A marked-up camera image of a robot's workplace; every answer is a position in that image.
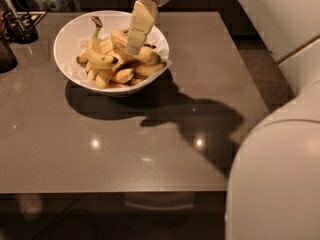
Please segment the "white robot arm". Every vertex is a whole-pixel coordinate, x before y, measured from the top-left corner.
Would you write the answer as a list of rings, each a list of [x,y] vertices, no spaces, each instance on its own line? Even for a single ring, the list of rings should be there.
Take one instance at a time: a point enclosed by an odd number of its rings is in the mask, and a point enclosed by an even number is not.
[[[236,0],[294,98],[240,145],[225,240],[320,240],[320,0]]]

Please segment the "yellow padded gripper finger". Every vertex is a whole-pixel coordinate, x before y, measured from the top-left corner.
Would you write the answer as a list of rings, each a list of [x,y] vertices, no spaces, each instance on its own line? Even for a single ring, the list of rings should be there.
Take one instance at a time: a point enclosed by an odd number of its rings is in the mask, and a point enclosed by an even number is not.
[[[126,50],[130,54],[137,55],[140,52],[155,24],[157,15],[157,4],[153,0],[137,0],[135,2],[126,45]]]

